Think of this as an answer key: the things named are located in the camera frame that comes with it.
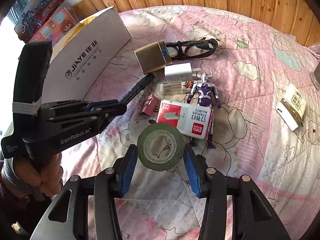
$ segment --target finger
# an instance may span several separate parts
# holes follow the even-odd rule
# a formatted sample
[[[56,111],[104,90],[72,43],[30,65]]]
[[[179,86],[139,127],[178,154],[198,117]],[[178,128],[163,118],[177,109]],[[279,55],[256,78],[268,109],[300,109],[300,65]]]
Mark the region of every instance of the finger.
[[[57,195],[59,193],[59,191],[61,190],[61,187],[62,187],[62,185],[59,183],[53,190],[44,192],[44,194],[47,197],[51,197],[51,196]]]
[[[40,191],[45,193],[45,192],[51,192],[52,190],[55,189],[55,187],[59,184],[61,176],[63,173],[63,169],[62,167],[60,167],[58,173],[54,176],[51,177],[50,180],[46,181],[46,182],[42,182],[40,184]]]
[[[14,173],[16,176],[32,186],[41,184],[41,175],[35,170],[31,162],[25,158],[14,160]]]
[[[44,168],[42,168],[42,171],[40,174],[43,182],[49,181],[50,178],[54,177],[58,173],[61,159],[62,159],[62,154],[58,153],[52,156],[49,163]]]

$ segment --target green tape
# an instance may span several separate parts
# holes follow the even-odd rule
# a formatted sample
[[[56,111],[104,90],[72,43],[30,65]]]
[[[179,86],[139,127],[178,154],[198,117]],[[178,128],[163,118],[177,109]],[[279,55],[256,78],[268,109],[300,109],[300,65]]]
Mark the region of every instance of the green tape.
[[[155,123],[142,131],[137,147],[138,157],[146,168],[166,171],[181,160],[185,142],[179,130],[171,124]]]

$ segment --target eyeglasses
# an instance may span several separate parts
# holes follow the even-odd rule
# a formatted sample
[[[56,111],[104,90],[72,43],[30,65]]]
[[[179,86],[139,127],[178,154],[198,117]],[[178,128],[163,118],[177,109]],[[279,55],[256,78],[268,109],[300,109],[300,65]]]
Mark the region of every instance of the eyeglasses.
[[[170,58],[185,59],[185,58],[203,58],[212,55],[218,47],[218,42],[215,39],[199,41],[177,41],[165,43]]]

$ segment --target clear plastic container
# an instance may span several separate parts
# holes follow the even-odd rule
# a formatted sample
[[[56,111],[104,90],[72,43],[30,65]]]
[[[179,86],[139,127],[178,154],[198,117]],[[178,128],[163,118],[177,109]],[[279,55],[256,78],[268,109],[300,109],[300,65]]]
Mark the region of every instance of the clear plastic container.
[[[311,71],[310,77],[314,86],[320,92],[320,60],[318,60],[315,68]]]

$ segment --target bed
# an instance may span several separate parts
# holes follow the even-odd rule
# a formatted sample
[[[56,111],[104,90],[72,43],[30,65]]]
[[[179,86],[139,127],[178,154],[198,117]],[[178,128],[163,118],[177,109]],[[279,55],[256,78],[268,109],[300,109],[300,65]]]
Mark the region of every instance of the bed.
[[[196,6],[159,6],[120,13],[131,41],[110,61],[85,100],[120,99],[143,75],[134,49],[163,39],[218,40],[218,49],[191,62],[213,72],[223,103],[214,107],[216,149],[197,140],[194,151],[223,174],[254,179],[276,210],[292,240],[299,239],[320,209],[320,94],[309,74],[318,55],[292,37],[247,16]],[[139,134],[154,123],[140,115],[144,95],[184,102],[186,94],[162,96],[163,71],[103,131],[63,152],[63,180],[94,176],[123,156]],[[300,127],[292,132],[275,106],[292,82],[308,102]],[[193,194],[183,161],[169,171],[149,170],[138,160],[131,187],[117,199],[123,239],[197,239],[204,199]],[[89,199],[89,235],[94,239],[93,199]],[[232,234],[232,201],[227,201],[226,239]]]

